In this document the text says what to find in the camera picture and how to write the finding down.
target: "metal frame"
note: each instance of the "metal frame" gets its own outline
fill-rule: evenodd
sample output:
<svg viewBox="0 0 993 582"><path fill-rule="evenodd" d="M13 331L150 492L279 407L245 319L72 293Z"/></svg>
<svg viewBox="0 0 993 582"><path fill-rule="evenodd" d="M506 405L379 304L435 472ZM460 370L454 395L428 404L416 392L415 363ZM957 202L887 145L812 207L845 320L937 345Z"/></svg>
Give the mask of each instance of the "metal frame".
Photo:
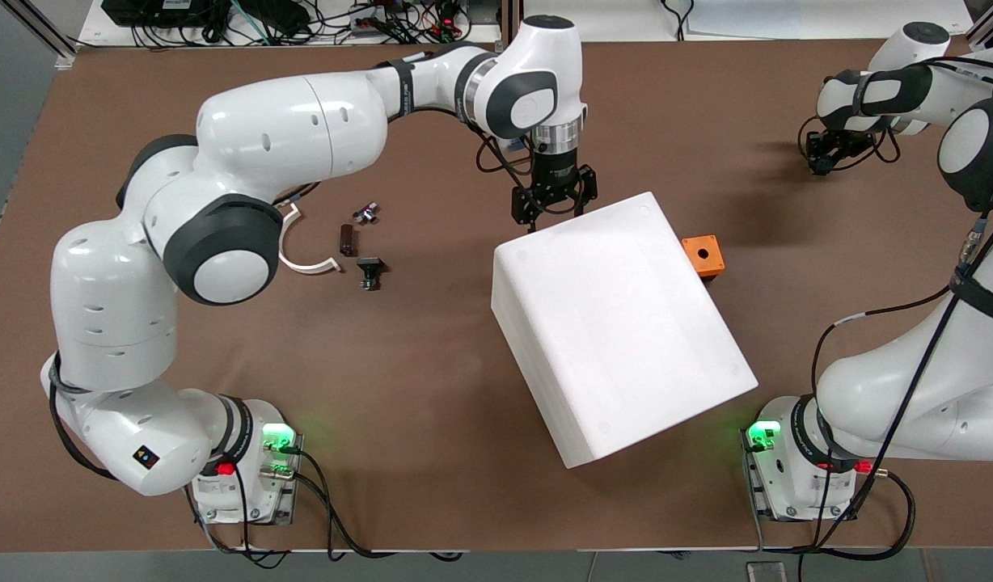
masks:
<svg viewBox="0 0 993 582"><path fill-rule="evenodd" d="M69 37L57 30L50 19L43 15L43 12L39 11L28 0L0 0L0 4L4 6L6 11L11 12L28 31L33 33L45 47L52 49L57 54L57 61L54 63L56 69L70 69L72 67L72 61L76 57L76 48L72 45Z"/></svg>

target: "black square sticker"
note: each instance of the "black square sticker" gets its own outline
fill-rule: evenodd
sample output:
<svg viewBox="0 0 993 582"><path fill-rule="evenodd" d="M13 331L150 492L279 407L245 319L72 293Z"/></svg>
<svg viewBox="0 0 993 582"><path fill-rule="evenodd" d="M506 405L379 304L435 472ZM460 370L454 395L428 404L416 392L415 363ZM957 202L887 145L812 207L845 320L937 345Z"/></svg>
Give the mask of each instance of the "black square sticker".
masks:
<svg viewBox="0 0 993 582"><path fill-rule="evenodd" d="M133 457L137 459L138 463L144 465L146 469L154 467L155 463L159 461L159 456L156 453L152 453L152 449L148 449L146 446L138 447Z"/></svg>

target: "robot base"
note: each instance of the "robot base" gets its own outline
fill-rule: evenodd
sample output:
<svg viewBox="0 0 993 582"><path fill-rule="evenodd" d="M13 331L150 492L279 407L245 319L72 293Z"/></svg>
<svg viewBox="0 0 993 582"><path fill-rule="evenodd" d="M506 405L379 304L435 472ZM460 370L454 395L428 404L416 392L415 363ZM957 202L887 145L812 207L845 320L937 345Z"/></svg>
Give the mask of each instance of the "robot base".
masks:
<svg viewBox="0 0 993 582"><path fill-rule="evenodd" d="M795 438L792 420L797 397L771 400L745 431L752 459L752 494L756 508L775 521L811 521L821 515L823 487L828 487L823 519L835 519L847 508L856 486L854 470L828 473L810 463Z"/></svg>
<svg viewBox="0 0 993 582"><path fill-rule="evenodd" d="M284 424L274 406L260 400L246 400L252 413L253 427L248 451L235 464L234 474L198 475L192 482L194 501L201 519L207 524L249 523L289 525L294 512L296 482L292 475L299 470L299 454L278 453L268 449L267 424ZM301 447L302 435L293 435L290 445ZM244 486L245 502L241 490Z"/></svg>

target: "gray floor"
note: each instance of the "gray floor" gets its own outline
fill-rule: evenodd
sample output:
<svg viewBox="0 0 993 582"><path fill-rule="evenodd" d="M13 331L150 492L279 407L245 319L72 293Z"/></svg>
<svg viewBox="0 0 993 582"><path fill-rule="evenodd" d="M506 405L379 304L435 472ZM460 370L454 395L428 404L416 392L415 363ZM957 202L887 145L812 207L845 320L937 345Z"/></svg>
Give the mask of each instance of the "gray floor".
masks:
<svg viewBox="0 0 993 582"><path fill-rule="evenodd" d="M36 123L53 72L53 55L0 7L0 214ZM49 192L53 184L47 184ZM797 579L796 560L773 554L695 553L685 560L654 553L474 553L459 563L429 556L370 561L349 556L328 563L319 554L290 556L276 571L260 571L237 556L208 551L0 554L0 582L471 581L627 582L747 580L749 561L784 561ZM907 550L884 563L844 563L826 556L806 560L805 580L817 582L993 582L993 550Z"/></svg>

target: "blue cable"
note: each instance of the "blue cable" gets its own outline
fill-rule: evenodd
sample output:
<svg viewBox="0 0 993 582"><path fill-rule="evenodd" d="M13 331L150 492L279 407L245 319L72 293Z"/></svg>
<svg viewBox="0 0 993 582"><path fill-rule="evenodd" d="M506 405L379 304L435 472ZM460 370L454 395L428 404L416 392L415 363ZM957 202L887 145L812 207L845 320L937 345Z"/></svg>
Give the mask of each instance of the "blue cable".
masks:
<svg viewBox="0 0 993 582"><path fill-rule="evenodd" d="M236 11L238 11L239 15L245 16L245 19L247 19L248 23L252 25L252 30L256 31L256 34L259 34L260 38L263 38L263 43L269 46L271 44L270 40L268 40L266 34L264 34L263 31L260 30L260 25L257 25L256 21L252 19L252 16L248 15L248 12L243 10L241 4L238 4L238 0L230 0L230 4L235 8Z"/></svg>

